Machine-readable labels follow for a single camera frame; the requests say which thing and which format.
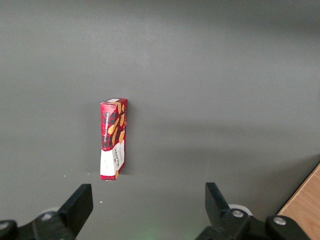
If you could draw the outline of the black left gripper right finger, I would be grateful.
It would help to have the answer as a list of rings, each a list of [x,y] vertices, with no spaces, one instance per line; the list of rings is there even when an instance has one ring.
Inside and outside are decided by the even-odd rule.
[[[265,225],[240,208],[230,208],[214,182],[205,184],[205,210],[210,226],[198,240],[264,240]]]

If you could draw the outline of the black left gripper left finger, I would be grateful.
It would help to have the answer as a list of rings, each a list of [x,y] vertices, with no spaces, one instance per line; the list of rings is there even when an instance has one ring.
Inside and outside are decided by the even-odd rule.
[[[91,184],[81,184],[58,209],[49,208],[18,228],[20,240],[75,240],[93,211]]]

